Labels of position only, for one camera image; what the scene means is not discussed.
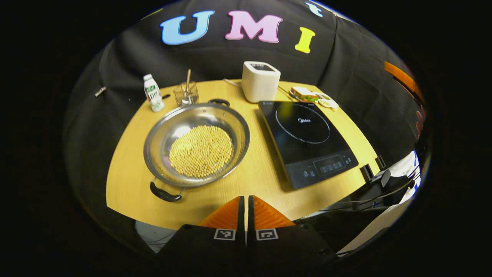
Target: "pan handle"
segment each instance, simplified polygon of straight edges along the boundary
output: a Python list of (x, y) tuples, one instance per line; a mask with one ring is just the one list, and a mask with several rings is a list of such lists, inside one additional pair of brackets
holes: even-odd
[(219, 104), (225, 104), (226, 106), (230, 106), (231, 104), (229, 103), (229, 101), (227, 100), (224, 100), (224, 99), (211, 99), (209, 100), (209, 103), (219, 103)]
[(183, 188), (178, 195), (171, 195), (167, 191), (157, 188), (155, 186), (154, 181), (151, 182), (151, 191), (152, 191), (152, 193), (154, 193), (155, 196), (161, 198), (164, 201), (168, 201), (168, 202), (174, 202), (174, 201), (181, 199), (181, 197), (182, 197), (181, 193), (183, 192), (183, 190), (185, 188)]

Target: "glass cup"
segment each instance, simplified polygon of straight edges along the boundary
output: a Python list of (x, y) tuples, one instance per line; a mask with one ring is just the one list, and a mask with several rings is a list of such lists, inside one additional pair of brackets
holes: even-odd
[(176, 86), (174, 89), (174, 97), (178, 106), (187, 106), (198, 102), (198, 89), (196, 82), (188, 84), (188, 92), (186, 92), (186, 82)]

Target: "black induction stove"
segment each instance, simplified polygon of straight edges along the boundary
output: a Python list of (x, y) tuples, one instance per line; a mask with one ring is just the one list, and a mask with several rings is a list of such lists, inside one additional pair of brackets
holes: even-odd
[(359, 164), (316, 104), (260, 101), (258, 105), (294, 188), (321, 182)]

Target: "orange object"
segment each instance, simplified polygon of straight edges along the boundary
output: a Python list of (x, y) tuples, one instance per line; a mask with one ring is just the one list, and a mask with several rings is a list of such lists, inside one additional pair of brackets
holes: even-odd
[(237, 230), (240, 196), (225, 203), (198, 224), (202, 227)]
[(384, 62), (384, 70), (389, 72), (393, 77), (399, 81), (400, 84), (403, 84), (403, 87), (408, 91), (408, 93), (417, 101), (421, 103), (425, 103), (424, 97), (422, 96), (422, 92), (420, 91), (417, 83), (410, 77), (408, 74), (403, 72), (401, 69), (395, 67), (394, 65)]
[(285, 215), (253, 195), (255, 230), (294, 226)]

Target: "wooden table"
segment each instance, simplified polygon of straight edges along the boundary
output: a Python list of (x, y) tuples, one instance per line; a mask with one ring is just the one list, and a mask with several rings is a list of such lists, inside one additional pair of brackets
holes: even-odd
[[(280, 82), (279, 86), (286, 91), (292, 86), (305, 86), (312, 91), (320, 91), (312, 85), (291, 82)], [(109, 208), (128, 217), (177, 230), (183, 224), (199, 223), (236, 196), (247, 198), (256, 195), (294, 220), (325, 208), (360, 188), (365, 183), (359, 169), (363, 165), (369, 164), (374, 173), (379, 172), (376, 153), (355, 123), (341, 108), (334, 111), (320, 106), (347, 141), (359, 165), (320, 183), (294, 190), (287, 182), (258, 104), (247, 102), (239, 87), (224, 80), (199, 82), (197, 89), (200, 103), (214, 98), (227, 99), (230, 107), (244, 117), (251, 133), (249, 149), (241, 163), (225, 178), (202, 187), (186, 189), (183, 198), (177, 202), (163, 201), (149, 189), (154, 176), (145, 165), (143, 147), (152, 126), (167, 112), (177, 108), (173, 89), (160, 89), (162, 95), (171, 94), (171, 97), (164, 100), (165, 108), (158, 113), (152, 112), (147, 101), (142, 104), (126, 127), (113, 154), (106, 182), (106, 203)], [(276, 100), (294, 101), (280, 89), (277, 90)], [(171, 194), (179, 194), (181, 190), (160, 180), (155, 184)]]

